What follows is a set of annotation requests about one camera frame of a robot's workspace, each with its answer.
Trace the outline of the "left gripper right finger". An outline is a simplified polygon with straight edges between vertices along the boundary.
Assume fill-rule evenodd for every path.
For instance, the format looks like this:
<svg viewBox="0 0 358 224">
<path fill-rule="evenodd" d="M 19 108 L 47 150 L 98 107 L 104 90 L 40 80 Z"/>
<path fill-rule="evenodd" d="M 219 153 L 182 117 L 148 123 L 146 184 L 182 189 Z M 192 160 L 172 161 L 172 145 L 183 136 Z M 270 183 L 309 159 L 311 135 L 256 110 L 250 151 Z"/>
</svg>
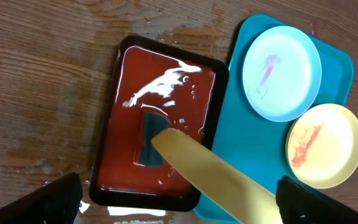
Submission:
<svg viewBox="0 0 358 224">
<path fill-rule="evenodd" d="M 276 203 L 284 224 L 358 224 L 358 212 L 300 180 L 284 175 Z"/>
</svg>

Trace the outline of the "yellow plate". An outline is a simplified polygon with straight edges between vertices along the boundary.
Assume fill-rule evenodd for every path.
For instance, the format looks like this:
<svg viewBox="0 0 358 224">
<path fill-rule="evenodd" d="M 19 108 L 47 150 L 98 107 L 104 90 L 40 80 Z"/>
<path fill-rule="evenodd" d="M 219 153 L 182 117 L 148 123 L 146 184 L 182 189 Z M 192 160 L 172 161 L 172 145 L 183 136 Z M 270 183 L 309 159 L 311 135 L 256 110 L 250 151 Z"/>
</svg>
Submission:
<svg viewBox="0 0 358 224">
<path fill-rule="evenodd" d="M 239 223 L 282 223 L 274 194 L 186 135 L 168 128 L 151 140 L 189 183 Z"/>
<path fill-rule="evenodd" d="M 295 177 L 316 189 L 335 187 L 358 166 L 358 119 L 344 106 L 325 103 L 290 128 L 285 153 Z"/>
</svg>

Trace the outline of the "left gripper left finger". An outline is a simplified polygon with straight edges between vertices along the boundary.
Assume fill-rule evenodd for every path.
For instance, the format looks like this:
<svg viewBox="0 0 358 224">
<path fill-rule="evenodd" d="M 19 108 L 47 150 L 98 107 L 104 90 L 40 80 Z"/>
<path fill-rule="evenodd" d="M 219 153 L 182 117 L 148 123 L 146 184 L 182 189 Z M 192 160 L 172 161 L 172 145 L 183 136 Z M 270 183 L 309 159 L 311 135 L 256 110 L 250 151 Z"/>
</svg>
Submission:
<svg viewBox="0 0 358 224">
<path fill-rule="evenodd" d="M 73 224 L 82 196 L 80 176 L 72 172 L 0 208 L 0 223 Z"/>
</svg>

